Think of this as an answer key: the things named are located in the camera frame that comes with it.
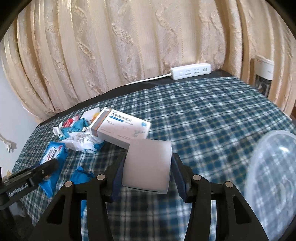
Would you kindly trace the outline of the red balloon glue packet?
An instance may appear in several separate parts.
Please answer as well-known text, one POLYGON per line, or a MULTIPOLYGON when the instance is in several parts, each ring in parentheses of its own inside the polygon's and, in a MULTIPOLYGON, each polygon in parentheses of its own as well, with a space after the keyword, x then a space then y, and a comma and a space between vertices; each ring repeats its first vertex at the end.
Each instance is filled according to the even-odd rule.
POLYGON ((62 128, 71 127, 78 120, 79 120, 79 116, 78 115, 76 115, 76 116, 74 116, 72 118, 69 118, 69 119, 67 119, 67 121, 65 121, 65 122, 62 123, 62 128))

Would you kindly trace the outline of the cream patterned curtain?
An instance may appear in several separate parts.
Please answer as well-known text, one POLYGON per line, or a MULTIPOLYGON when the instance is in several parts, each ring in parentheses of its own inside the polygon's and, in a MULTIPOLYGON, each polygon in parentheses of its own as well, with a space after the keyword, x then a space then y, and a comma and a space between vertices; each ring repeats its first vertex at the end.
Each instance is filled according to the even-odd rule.
POLYGON ((269 99, 295 104, 295 37, 266 1, 32 1, 1 40, 1 66, 44 121, 121 85, 207 62, 253 84, 274 62, 269 99))

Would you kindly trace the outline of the clear plastic round container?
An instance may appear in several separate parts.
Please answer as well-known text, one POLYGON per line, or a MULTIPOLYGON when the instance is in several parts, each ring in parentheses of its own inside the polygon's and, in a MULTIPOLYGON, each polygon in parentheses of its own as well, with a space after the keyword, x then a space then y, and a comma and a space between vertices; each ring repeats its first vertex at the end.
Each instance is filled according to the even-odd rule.
POLYGON ((251 154, 244 198, 269 240, 279 240, 295 218, 295 135, 266 133, 251 154))

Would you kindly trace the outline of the white square box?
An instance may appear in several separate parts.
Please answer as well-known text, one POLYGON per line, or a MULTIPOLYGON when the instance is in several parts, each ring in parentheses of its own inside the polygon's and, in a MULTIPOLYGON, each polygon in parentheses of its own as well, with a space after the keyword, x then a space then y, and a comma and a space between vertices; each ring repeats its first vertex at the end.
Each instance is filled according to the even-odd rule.
POLYGON ((170 183, 170 141, 139 139, 129 145, 122 185, 144 192, 167 194, 170 183))

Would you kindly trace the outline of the orange toy brick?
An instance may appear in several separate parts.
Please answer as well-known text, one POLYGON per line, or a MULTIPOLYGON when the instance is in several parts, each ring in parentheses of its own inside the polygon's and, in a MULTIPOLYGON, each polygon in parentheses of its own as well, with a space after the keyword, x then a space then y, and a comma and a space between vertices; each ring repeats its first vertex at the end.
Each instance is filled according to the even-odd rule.
POLYGON ((92 119, 91 119, 91 123, 93 123, 93 121, 95 121, 95 119, 99 116, 100 112, 96 112, 95 114, 93 114, 92 119))

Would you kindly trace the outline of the small blue wrapper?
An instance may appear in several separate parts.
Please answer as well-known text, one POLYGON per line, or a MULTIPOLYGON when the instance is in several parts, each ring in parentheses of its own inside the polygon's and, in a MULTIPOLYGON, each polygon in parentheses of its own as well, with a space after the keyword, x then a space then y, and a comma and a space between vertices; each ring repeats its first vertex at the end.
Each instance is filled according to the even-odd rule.
MULTIPOLYGON (((94 178, 94 174, 92 172, 86 172, 81 166, 79 166, 74 173, 72 174, 70 181, 73 182, 75 185, 87 183, 94 178)), ((81 201, 81 218, 83 217, 84 210, 86 208, 87 201, 81 201)))

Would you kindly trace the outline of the white printed bag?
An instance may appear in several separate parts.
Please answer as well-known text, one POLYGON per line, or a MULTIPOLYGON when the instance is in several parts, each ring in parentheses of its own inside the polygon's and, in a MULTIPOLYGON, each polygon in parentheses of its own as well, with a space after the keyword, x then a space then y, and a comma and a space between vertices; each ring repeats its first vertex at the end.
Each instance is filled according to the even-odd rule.
POLYGON ((66 134, 62 132, 62 128, 53 127, 53 133, 56 135, 61 143, 64 143, 66 148, 83 153, 96 153, 104 145, 104 140, 91 135, 88 128, 84 128, 81 132, 71 132, 66 134))

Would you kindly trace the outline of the white wall plug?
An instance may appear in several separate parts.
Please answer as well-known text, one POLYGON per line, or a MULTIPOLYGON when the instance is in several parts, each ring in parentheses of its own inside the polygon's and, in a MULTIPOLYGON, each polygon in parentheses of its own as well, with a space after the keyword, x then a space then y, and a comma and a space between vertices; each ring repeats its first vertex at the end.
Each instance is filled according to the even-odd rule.
POLYGON ((8 153, 13 153, 14 150, 16 150, 16 143, 8 141, 2 135, 0 135, 0 139, 4 143, 4 145, 6 146, 6 150, 8 153))

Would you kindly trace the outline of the white power strip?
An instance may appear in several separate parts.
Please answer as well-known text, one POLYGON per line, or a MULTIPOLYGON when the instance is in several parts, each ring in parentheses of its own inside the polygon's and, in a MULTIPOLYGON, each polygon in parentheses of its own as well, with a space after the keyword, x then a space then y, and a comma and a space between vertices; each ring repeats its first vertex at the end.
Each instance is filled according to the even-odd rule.
POLYGON ((189 77, 210 74, 212 72, 211 64, 197 63, 184 66, 173 67, 170 69, 171 78, 180 80, 189 77))

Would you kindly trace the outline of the crumpled teal wrapper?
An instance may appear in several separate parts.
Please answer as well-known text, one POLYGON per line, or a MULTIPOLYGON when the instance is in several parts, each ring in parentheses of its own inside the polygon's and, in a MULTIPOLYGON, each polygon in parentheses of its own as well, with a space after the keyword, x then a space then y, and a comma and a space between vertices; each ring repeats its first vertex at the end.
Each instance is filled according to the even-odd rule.
POLYGON ((85 120, 85 118, 82 118, 78 121, 76 121, 73 126, 70 127, 66 127, 66 128, 62 128, 61 129, 61 133, 59 139, 63 140, 66 138, 70 137, 70 133, 75 133, 75 132, 82 132, 82 130, 84 128, 87 128, 89 125, 87 123, 87 121, 85 120))

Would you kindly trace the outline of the white eraser block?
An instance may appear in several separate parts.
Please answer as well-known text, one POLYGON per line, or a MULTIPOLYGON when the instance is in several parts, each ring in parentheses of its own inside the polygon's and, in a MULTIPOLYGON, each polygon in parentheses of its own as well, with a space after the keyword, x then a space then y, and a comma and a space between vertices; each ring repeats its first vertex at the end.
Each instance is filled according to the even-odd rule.
POLYGON ((86 120, 86 122, 88 123, 88 125, 91 125, 91 119, 93 114, 95 114, 96 112, 100 112, 100 108, 93 108, 90 109, 88 111, 85 111, 82 116, 81 119, 84 118, 86 120))

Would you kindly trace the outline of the blue wet wipes pack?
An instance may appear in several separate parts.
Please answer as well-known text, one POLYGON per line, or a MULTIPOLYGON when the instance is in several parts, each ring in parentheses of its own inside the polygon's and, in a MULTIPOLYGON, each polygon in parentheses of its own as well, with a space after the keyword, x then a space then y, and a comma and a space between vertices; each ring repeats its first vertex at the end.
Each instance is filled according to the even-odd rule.
POLYGON ((50 171, 45 171, 46 176, 39 183, 40 187, 49 198, 54 196, 56 184, 68 157, 68 151, 64 143, 50 142, 40 161, 40 165, 47 164, 50 171))

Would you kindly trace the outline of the white appliance behind curtain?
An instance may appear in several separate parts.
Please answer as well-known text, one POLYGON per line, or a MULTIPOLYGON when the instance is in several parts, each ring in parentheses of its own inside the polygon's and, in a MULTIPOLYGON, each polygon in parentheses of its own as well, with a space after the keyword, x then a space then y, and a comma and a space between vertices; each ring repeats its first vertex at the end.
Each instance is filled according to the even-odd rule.
POLYGON ((274 61, 261 55, 254 58, 254 87, 266 98, 273 80, 274 61))

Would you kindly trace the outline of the white medicine box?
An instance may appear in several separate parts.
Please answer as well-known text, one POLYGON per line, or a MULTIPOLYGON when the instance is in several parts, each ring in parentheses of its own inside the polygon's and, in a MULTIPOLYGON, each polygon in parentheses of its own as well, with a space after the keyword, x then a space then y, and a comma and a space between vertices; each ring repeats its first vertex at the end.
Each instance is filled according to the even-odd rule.
POLYGON ((106 106, 90 125, 90 132, 108 143, 128 149, 131 141, 147 138, 150 127, 148 121, 106 106))

